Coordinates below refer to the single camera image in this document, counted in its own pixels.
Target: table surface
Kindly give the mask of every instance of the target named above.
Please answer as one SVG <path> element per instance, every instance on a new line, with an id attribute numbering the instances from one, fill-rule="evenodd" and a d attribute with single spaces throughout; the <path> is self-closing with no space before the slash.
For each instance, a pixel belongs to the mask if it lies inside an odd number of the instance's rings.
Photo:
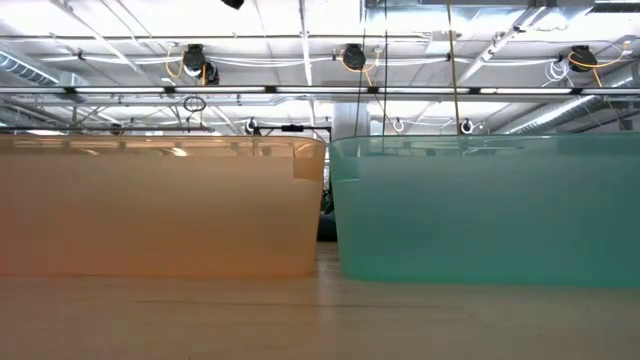
<path id="1" fill-rule="evenodd" d="M 2 359 L 640 359 L 640 289 L 0 278 Z"/>

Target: teal translucent bin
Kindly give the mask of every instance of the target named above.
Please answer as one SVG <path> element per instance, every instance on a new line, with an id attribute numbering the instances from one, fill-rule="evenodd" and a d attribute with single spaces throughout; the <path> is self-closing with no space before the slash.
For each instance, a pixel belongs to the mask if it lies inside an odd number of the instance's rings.
<path id="1" fill-rule="evenodd" d="M 342 271 L 358 279 L 640 285 L 640 136 L 334 142 Z"/>

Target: fluorescent light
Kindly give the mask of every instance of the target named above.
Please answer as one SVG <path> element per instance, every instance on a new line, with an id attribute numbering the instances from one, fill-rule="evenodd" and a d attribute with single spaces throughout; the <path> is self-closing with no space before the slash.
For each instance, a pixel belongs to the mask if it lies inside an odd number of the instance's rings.
<path id="1" fill-rule="evenodd" d="M 177 87 L 178 93 L 263 93 L 263 86 L 194 86 L 194 87 Z"/>
<path id="2" fill-rule="evenodd" d="M 0 93 L 3 94 L 62 94 L 63 88 L 59 87 L 6 87 L 0 88 Z"/>
<path id="3" fill-rule="evenodd" d="M 569 94 L 573 89 L 546 89 L 546 88 L 484 88 L 480 89 L 481 94 L 512 94 L 512 95 L 548 95 L 548 94 Z"/>
<path id="4" fill-rule="evenodd" d="M 469 88 L 458 88 L 458 94 L 467 94 L 469 93 Z M 412 87 L 393 87 L 393 88 L 380 88 L 380 92 L 385 92 L 387 94 L 453 94 L 454 88 L 412 88 Z"/>
<path id="5" fill-rule="evenodd" d="M 179 149 L 179 148 L 173 148 L 173 149 L 171 149 L 171 151 L 173 152 L 173 154 L 175 156 L 187 156 L 188 155 L 186 151 L 184 151 L 182 149 Z"/>
<path id="6" fill-rule="evenodd" d="M 306 87 L 306 86 L 298 86 L 298 87 L 288 87 L 288 86 L 278 86 L 276 90 L 279 93 L 296 93 L 296 94 L 311 94 L 311 93 L 357 93 L 359 88 L 357 87 Z M 360 90 L 362 93 L 367 92 L 366 87 L 362 87 Z"/>
<path id="7" fill-rule="evenodd" d="M 638 95 L 640 94 L 640 89 L 584 89 L 582 93 L 585 95 Z"/>
<path id="8" fill-rule="evenodd" d="M 76 88 L 78 93 L 111 94 L 111 93 L 164 93 L 161 87 L 81 87 Z"/>
<path id="9" fill-rule="evenodd" d="M 59 131 L 51 131 L 51 130 L 29 130 L 27 131 L 29 134 L 40 135 L 40 136 L 48 136 L 48 135 L 64 135 Z"/>

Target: orange translucent bin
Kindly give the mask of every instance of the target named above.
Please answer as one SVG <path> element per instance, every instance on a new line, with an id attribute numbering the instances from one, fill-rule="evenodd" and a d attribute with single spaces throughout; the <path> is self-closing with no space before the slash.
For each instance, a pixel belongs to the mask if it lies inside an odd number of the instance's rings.
<path id="1" fill-rule="evenodd" d="M 324 157 L 294 137 L 0 136 L 0 274 L 310 274 Z"/>

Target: plastic storage bin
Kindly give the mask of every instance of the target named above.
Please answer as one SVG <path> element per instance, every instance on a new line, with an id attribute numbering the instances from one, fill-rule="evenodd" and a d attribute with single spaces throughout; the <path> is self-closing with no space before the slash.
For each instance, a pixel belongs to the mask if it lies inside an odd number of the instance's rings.
<path id="1" fill-rule="evenodd" d="M 640 285 L 640 136 L 331 145 L 342 271 L 379 281 Z"/>
<path id="2" fill-rule="evenodd" d="M 293 137 L 0 137 L 0 274 L 312 273 L 324 157 Z"/>

